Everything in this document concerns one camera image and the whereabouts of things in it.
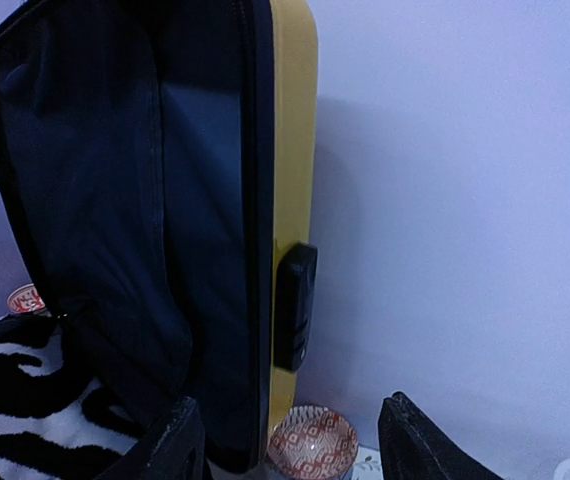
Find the yellow Pikachu suitcase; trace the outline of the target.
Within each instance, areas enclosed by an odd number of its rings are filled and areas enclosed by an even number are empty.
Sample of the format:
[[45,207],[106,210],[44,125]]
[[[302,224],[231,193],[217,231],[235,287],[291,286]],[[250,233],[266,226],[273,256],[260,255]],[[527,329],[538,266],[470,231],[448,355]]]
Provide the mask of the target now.
[[143,436],[194,399],[202,479],[256,470],[293,402],[317,83],[304,1],[28,1],[0,24],[0,196],[47,307],[7,316],[53,319]]

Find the red patterned cup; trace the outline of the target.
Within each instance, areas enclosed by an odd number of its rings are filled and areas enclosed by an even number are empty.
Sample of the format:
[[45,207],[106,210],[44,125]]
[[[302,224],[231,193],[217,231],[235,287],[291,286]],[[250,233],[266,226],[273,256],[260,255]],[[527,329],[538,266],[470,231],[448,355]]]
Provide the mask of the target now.
[[7,307],[12,314],[41,314],[47,307],[33,284],[23,285],[7,298]]

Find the zebra striped cloth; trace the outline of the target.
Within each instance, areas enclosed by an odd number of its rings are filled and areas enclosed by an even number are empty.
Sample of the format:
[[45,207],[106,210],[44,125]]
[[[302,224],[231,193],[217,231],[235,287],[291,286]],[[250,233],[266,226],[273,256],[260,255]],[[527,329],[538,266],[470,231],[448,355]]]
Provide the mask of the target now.
[[94,479],[143,434],[53,319],[0,319],[0,479]]

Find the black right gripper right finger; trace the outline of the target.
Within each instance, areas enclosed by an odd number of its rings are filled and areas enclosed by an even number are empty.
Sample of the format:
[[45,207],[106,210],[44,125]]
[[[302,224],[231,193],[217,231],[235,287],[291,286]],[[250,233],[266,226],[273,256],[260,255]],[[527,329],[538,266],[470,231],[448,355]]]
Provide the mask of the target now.
[[383,400],[378,436],[385,480],[500,479],[459,448],[402,392]]

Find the floral table mat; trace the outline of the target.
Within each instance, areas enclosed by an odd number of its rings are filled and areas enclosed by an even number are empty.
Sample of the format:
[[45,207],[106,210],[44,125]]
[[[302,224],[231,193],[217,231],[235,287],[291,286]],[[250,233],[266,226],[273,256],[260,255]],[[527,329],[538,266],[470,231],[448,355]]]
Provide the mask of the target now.
[[376,449],[360,446],[352,467],[352,480],[382,480],[380,452]]

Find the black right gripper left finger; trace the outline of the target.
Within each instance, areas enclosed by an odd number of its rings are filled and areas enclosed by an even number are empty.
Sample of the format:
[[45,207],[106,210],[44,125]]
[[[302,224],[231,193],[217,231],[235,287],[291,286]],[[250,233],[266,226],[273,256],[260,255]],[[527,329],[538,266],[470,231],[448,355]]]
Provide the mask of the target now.
[[204,444],[198,404],[185,397],[97,479],[202,479]]

